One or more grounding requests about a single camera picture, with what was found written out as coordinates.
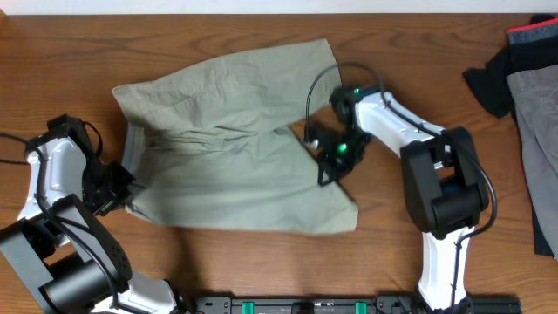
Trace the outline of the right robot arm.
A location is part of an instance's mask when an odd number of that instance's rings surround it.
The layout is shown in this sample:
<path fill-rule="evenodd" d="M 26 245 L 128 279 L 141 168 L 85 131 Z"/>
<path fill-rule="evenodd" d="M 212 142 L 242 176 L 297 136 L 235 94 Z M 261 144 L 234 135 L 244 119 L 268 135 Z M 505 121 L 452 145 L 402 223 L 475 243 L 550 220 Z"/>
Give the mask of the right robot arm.
<path fill-rule="evenodd" d="M 318 150 L 318 183 L 337 182 L 363 159 L 373 139 L 399 159 L 405 206 L 423 238 L 418 292 L 426 312 L 454 313 L 466 298 L 466 251 L 488 206 L 470 133 L 421 119 L 379 86 L 342 85 L 329 98 L 337 133 L 308 122 L 304 142 Z"/>

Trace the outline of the beige khaki shorts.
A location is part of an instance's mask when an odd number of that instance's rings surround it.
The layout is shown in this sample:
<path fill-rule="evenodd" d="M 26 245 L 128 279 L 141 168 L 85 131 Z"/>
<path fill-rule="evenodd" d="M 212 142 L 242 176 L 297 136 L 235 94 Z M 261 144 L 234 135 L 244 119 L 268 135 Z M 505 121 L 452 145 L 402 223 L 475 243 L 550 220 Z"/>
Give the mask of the beige khaki shorts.
<path fill-rule="evenodd" d="M 341 83 L 326 39 L 212 58 L 113 89 L 131 128 L 127 211 L 174 227 L 351 232 L 357 204 L 317 182 L 291 125 Z"/>

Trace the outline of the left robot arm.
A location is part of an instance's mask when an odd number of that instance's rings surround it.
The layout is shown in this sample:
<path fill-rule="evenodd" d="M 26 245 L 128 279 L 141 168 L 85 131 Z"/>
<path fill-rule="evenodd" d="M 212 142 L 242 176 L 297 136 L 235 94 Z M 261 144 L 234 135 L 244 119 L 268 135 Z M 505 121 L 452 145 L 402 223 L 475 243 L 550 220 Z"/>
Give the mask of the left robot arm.
<path fill-rule="evenodd" d="M 17 221 L 1 231 L 1 252 L 45 313 L 183 313 L 168 281 L 132 269 L 99 221 L 132 195 L 134 176 L 103 163 L 92 124 L 63 114 L 25 140 L 30 187 Z"/>

